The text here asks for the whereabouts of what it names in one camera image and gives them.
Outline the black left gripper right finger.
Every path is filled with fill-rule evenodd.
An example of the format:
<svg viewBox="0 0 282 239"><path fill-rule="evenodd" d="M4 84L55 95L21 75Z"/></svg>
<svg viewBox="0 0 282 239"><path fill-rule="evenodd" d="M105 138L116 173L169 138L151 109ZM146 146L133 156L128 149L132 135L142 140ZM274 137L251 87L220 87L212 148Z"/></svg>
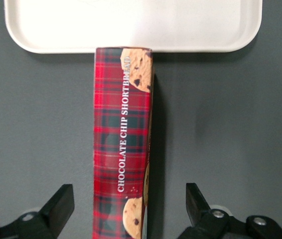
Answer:
<svg viewBox="0 0 282 239"><path fill-rule="evenodd" d="M191 222L180 239L282 239L273 219L252 215L241 222L222 209L212 209L197 184L186 184L186 210Z"/></svg>

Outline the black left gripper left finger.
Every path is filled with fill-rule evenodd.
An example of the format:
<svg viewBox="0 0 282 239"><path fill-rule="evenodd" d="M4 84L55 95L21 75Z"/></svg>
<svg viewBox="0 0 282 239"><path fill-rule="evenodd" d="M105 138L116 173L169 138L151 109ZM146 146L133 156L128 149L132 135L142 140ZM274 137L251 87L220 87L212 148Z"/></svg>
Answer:
<svg viewBox="0 0 282 239"><path fill-rule="evenodd" d="M28 212L0 227L0 239L56 239L74 212L72 184L62 185L38 212Z"/></svg>

